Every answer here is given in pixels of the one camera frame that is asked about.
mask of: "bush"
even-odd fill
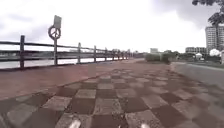
[[[169,64],[170,61],[169,61],[169,57],[170,55],[169,54],[162,54],[161,58],[160,58],[160,55],[158,54],[147,54],[145,56],[145,60],[147,62],[156,62],[156,61],[160,61],[160,62],[164,62],[166,64]]]
[[[170,63],[170,61],[169,61],[169,57],[170,57],[170,55],[169,54],[163,54],[162,55],[162,61],[164,62],[164,63],[167,63],[167,64],[169,64]]]
[[[152,61],[160,61],[160,55],[156,55],[156,54],[147,54],[145,56],[145,60],[148,62],[152,62]]]

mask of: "round sign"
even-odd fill
[[[54,26],[51,26],[48,29],[48,35],[52,40],[57,40],[61,37],[61,29],[55,28]]]

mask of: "sign post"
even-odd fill
[[[58,65],[57,40],[61,37],[61,17],[54,16],[54,24],[48,29],[48,35],[54,41],[54,65]]]

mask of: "paved walkway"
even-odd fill
[[[0,101],[0,128],[224,128],[223,90],[167,65],[102,65],[100,76]]]

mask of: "distant building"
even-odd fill
[[[157,53],[159,53],[159,50],[158,50],[158,48],[150,48],[150,53],[157,54]]]
[[[201,54],[206,54],[206,48],[205,47],[187,47],[185,49],[186,53],[193,53],[193,54],[197,54],[197,53],[201,53]]]
[[[217,34],[216,34],[216,27],[209,26],[205,28],[206,32],[206,48],[207,53],[210,52],[212,49],[217,49],[219,51],[224,50],[224,26],[218,27],[218,39],[219,43],[217,44]]]

